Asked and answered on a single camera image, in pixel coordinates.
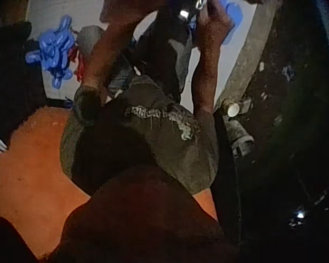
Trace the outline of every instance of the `finger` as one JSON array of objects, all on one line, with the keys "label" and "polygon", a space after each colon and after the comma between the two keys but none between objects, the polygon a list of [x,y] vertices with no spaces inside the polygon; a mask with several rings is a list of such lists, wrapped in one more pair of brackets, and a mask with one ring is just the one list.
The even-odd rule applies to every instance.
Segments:
[{"label": "finger", "polygon": [[198,14],[198,22],[204,24],[208,20],[207,5],[205,5]]},{"label": "finger", "polygon": [[225,12],[225,7],[222,6],[220,0],[208,0],[207,8],[209,16],[219,16],[227,25],[232,23],[230,16]]}]

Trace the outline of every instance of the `blue balloon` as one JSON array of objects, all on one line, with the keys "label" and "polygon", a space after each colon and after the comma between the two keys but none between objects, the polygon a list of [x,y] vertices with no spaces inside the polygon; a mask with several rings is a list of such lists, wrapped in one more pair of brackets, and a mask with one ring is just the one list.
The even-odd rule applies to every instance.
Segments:
[{"label": "blue balloon", "polygon": [[56,30],[56,32],[68,30],[71,24],[72,24],[72,17],[70,17],[69,15],[64,15],[61,18],[59,28]]},{"label": "blue balloon", "polygon": [[63,76],[63,79],[65,79],[65,80],[69,80],[69,79],[71,79],[73,77],[73,72],[70,70],[70,69],[67,69],[66,71],[65,71],[65,74],[64,74],[64,76]]},{"label": "blue balloon", "polygon": [[30,63],[34,63],[34,62],[40,62],[41,61],[41,54],[40,54],[40,50],[35,50],[32,52],[28,52],[26,54],[26,62],[28,64]]},{"label": "blue balloon", "polygon": [[68,55],[66,52],[62,53],[62,62],[61,62],[61,68],[66,69],[68,66]]},{"label": "blue balloon", "polygon": [[73,72],[68,69],[68,52],[75,44],[75,38],[70,31],[72,18],[65,15],[61,18],[57,30],[48,30],[38,37],[40,50],[26,54],[26,62],[40,61],[43,70],[49,71],[53,76],[52,86],[60,89],[62,80],[73,77]]},{"label": "blue balloon", "polygon": [[234,27],[230,30],[227,37],[223,41],[223,45],[228,45],[234,35],[234,32],[237,30],[237,28],[240,26],[243,14],[241,7],[238,4],[230,3],[226,6],[226,13],[230,16],[230,18],[234,22]]}]

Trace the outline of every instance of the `gray pants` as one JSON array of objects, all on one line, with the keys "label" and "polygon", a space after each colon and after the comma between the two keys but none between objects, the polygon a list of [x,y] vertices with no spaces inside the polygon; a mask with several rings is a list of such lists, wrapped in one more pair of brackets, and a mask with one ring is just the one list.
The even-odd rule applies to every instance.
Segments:
[{"label": "gray pants", "polygon": [[[77,37],[80,52],[88,60],[103,30],[98,26],[84,27]],[[137,43],[121,50],[111,70],[107,86],[111,96],[126,90],[136,76],[134,66],[148,75],[164,93],[180,103],[188,75],[192,50],[192,34],[187,24],[174,18],[166,9],[158,12],[156,20]]]}]

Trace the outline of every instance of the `forearm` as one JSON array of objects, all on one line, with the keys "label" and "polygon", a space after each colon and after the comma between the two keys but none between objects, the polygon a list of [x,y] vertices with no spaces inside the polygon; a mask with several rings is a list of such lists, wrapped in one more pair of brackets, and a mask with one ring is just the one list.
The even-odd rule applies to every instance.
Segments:
[{"label": "forearm", "polygon": [[135,27],[136,24],[122,27],[110,25],[107,28],[94,46],[83,78],[84,85],[98,89],[104,86],[118,51],[129,43]]},{"label": "forearm", "polygon": [[220,48],[201,52],[200,60],[192,78],[191,92],[194,115],[199,110],[213,113],[219,56]]}]

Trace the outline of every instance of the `orange floor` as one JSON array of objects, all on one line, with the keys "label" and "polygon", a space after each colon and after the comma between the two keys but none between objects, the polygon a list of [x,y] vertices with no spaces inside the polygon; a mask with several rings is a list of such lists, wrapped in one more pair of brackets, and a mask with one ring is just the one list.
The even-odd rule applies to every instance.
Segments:
[{"label": "orange floor", "polygon": [[68,111],[42,108],[0,154],[0,216],[8,219],[37,257],[59,242],[66,217],[88,196],[62,173],[59,143]]}]

